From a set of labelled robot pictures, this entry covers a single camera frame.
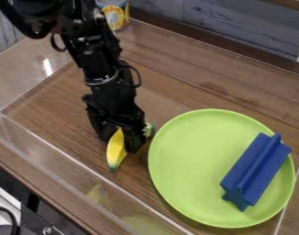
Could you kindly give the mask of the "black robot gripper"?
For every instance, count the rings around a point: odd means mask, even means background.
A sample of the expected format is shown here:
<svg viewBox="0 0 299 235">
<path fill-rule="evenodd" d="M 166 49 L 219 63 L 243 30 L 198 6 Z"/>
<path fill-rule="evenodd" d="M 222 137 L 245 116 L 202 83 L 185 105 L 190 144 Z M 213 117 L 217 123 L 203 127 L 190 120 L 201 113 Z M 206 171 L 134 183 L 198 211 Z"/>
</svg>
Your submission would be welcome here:
<svg viewBox="0 0 299 235">
<path fill-rule="evenodd" d="M 94 86 L 83 96 L 87 116 L 102 141 L 108 142 L 117 125 L 123 127 L 129 153 L 137 153 L 146 143 L 145 112 L 135 103 L 137 89 L 121 82 Z"/>
</svg>

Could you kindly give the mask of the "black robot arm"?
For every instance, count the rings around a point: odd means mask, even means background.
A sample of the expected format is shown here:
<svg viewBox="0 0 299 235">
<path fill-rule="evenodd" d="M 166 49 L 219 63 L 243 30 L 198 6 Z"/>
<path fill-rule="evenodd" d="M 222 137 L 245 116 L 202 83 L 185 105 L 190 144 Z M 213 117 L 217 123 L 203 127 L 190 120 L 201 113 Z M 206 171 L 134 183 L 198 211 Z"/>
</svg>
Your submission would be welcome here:
<svg viewBox="0 0 299 235">
<path fill-rule="evenodd" d="M 146 143 L 145 112 L 135 102 L 142 75 L 121 59 L 121 39 L 104 11 L 92 0 L 0 0 L 0 11 L 26 37 L 63 41 L 54 49 L 68 52 L 83 70 L 91 89 L 83 102 L 100 139 L 122 130 L 126 150 L 138 151 Z"/>
</svg>

